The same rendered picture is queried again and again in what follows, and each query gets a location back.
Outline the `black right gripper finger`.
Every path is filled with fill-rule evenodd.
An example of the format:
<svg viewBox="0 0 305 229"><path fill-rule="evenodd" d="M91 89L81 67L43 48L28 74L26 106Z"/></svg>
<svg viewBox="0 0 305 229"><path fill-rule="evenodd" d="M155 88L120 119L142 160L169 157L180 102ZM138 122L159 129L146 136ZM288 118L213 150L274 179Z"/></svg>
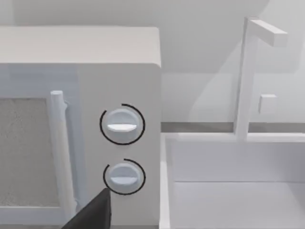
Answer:
<svg viewBox="0 0 305 229"><path fill-rule="evenodd" d="M111 229L111 192L104 188L61 229Z"/></svg>

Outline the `white microwave knob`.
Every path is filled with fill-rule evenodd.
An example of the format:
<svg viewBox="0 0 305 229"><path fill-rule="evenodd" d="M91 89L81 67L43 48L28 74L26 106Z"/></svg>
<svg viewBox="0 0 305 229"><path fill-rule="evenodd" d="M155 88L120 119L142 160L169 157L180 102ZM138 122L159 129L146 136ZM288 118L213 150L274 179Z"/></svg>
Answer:
<svg viewBox="0 0 305 229"><path fill-rule="evenodd" d="M112 141L123 144L137 138L140 120L133 111L118 108L106 113L102 127Z"/></svg>
<svg viewBox="0 0 305 229"><path fill-rule="evenodd" d="M119 163L111 166L106 174L107 184L119 193L136 191L143 181L143 173L133 164Z"/></svg>

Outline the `microwave door with grey window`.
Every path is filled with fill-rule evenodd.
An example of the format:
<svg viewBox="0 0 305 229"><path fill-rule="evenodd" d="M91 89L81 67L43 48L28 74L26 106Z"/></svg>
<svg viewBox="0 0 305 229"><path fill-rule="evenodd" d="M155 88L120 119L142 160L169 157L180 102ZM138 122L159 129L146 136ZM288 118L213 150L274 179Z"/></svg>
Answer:
<svg viewBox="0 0 305 229"><path fill-rule="evenodd" d="M76 213L85 202L77 68L0 63L0 227L61 226L51 91L63 91Z"/></svg>

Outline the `white sink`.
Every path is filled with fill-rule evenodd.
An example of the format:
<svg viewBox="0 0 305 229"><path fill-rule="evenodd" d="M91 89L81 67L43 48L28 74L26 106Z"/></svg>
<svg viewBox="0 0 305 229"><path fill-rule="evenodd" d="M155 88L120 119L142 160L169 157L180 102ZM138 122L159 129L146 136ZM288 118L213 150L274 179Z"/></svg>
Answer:
<svg viewBox="0 0 305 229"><path fill-rule="evenodd" d="M168 229L305 229L305 134L163 133Z"/></svg>

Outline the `pale microwave oven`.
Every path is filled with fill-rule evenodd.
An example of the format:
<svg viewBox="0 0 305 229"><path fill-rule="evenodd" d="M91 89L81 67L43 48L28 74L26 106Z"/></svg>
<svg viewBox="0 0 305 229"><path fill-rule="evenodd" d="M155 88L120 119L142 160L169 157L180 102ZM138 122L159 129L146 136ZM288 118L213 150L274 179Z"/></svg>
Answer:
<svg viewBox="0 0 305 229"><path fill-rule="evenodd" d="M77 68L86 192L82 208L108 188L111 229L159 229L159 30L117 26L0 26L0 63L65 64ZM131 142L116 143L103 131L106 113L118 108L133 111L140 120L138 136ZM136 191L119 193L107 184L109 168L119 163L133 164L142 171L142 185Z"/></svg>

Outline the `tall white tap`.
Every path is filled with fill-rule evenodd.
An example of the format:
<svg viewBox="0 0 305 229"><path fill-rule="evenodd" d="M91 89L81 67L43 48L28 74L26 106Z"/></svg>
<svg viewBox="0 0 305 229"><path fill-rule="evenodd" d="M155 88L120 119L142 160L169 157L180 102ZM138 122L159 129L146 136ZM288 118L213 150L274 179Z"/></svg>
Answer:
<svg viewBox="0 0 305 229"><path fill-rule="evenodd" d="M257 17L246 17L244 19L234 120L234 134L238 141L247 140L259 40L272 47L285 47L288 42L288 33Z"/></svg>

